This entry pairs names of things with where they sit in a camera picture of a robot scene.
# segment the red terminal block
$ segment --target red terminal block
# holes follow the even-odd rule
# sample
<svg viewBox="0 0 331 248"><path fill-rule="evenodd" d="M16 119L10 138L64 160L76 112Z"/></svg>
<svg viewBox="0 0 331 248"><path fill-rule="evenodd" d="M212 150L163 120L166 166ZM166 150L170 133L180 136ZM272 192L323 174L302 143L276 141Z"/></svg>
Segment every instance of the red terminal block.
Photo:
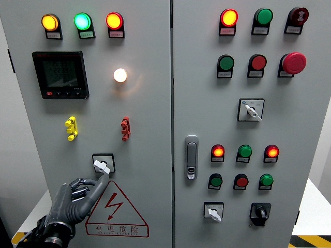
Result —
<svg viewBox="0 0 331 248"><path fill-rule="evenodd" d="M131 129L130 129L130 119L129 117L125 116L121 123L122 127L122 141L127 141L130 138L131 135Z"/></svg>

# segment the yellow and black floor stripe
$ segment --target yellow and black floor stripe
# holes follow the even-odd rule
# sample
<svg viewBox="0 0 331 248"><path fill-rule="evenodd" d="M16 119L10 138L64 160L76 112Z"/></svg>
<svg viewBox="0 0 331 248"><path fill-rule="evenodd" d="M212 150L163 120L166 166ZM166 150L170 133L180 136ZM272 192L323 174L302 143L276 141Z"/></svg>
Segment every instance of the yellow and black floor stripe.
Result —
<svg viewBox="0 0 331 248"><path fill-rule="evenodd" d="M298 235L292 236L289 247L300 248L329 248L331 247L331 236L313 236L313 235Z"/></svg>

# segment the red push button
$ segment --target red push button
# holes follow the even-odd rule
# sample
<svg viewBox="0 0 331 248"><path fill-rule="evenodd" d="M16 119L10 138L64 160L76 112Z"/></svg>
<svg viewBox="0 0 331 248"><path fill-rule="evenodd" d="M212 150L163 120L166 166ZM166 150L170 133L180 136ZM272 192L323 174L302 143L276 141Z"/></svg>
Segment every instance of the red push button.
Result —
<svg viewBox="0 0 331 248"><path fill-rule="evenodd" d="M245 186L247 186L247 184L248 184L247 178L241 178L237 181L237 185L239 187L245 187Z"/></svg>
<svg viewBox="0 0 331 248"><path fill-rule="evenodd" d="M238 174L234 178L233 189L234 190L245 190L248 185L248 178L245 174Z"/></svg>
<svg viewBox="0 0 331 248"><path fill-rule="evenodd" d="M254 70L261 70L267 64L267 60L264 56L258 55L252 60L252 67Z"/></svg>
<svg viewBox="0 0 331 248"><path fill-rule="evenodd" d="M285 72L288 74L298 74L306 67L306 57L304 54L294 52L286 55L283 59L282 65Z"/></svg>
<svg viewBox="0 0 331 248"><path fill-rule="evenodd" d="M306 8L294 8L289 14L289 18L295 25L303 25L309 17L308 9Z"/></svg>

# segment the electrical hazard warning sign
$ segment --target electrical hazard warning sign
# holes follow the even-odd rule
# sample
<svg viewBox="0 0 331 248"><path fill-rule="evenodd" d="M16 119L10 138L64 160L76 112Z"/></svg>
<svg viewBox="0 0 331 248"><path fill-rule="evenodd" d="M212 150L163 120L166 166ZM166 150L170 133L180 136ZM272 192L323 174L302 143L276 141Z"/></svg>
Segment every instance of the electrical hazard warning sign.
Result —
<svg viewBox="0 0 331 248"><path fill-rule="evenodd" d="M88 235L149 236L148 224L114 181L108 182L85 227Z"/></svg>

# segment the illuminated white light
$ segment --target illuminated white light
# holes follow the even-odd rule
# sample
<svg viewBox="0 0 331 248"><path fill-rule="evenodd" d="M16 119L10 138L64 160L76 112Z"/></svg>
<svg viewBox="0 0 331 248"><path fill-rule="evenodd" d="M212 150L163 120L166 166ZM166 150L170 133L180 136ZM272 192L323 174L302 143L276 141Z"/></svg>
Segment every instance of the illuminated white light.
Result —
<svg viewBox="0 0 331 248"><path fill-rule="evenodd" d="M128 73L126 72L126 70L119 68L114 72L114 79L116 81L118 81L119 83L122 83L126 80L128 76Z"/></svg>

